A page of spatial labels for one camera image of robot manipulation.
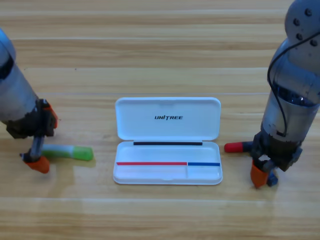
red marker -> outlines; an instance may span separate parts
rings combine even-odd
[[[226,153],[248,153],[252,149],[252,141],[232,142],[224,145]]]

table surface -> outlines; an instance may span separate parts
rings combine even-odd
[[[256,190],[251,159],[227,142],[260,130],[267,67],[286,38],[292,0],[0,0],[17,63],[59,117],[46,143],[91,146],[95,160],[19,158],[31,139],[0,127],[0,238],[11,240],[320,239],[320,118],[279,185]],[[210,96],[221,101],[223,181],[119,185],[115,101]]]

green marker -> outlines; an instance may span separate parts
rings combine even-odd
[[[71,158],[83,161],[90,161],[94,158],[91,147],[55,144],[44,144],[41,155],[47,158]]]

cable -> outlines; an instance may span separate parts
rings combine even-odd
[[[279,100],[279,97],[278,97],[278,94],[277,94],[277,90],[274,88],[274,86],[272,85],[271,83],[271,79],[270,79],[270,72],[271,72],[271,69],[272,67],[274,66],[274,64],[276,63],[276,61],[279,60],[279,58],[281,58],[283,55],[285,55],[288,51],[290,51],[291,49],[294,49],[296,48],[297,46],[300,46],[301,44],[304,44],[306,42],[308,42],[309,40],[315,38],[316,36],[318,36],[320,34],[320,31],[313,34],[312,36],[306,38],[305,40],[303,41],[300,41],[292,46],[289,46],[288,48],[286,48],[285,50],[283,50],[271,63],[270,63],[270,66],[268,68],[268,72],[267,72],[267,80],[268,80],[268,83],[271,87],[271,90],[275,96],[275,99],[279,105],[279,108],[280,108],[280,111],[282,113],[282,117],[283,117],[283,122],[284,122],[284,132],[277,132],[278,135],[282,136],[282,137],[285,137],[287,135],[287,130],[288,130],[288,124],[287,124],[287,120],[286,120],[286,115],[285,115],[285,112],[284,112],[284,109],[280,103],[280,100]]]

black logo text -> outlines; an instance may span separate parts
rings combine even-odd
[[[184,116],[155,116],[154,119],[163,119],[163,120],[181,120]]]

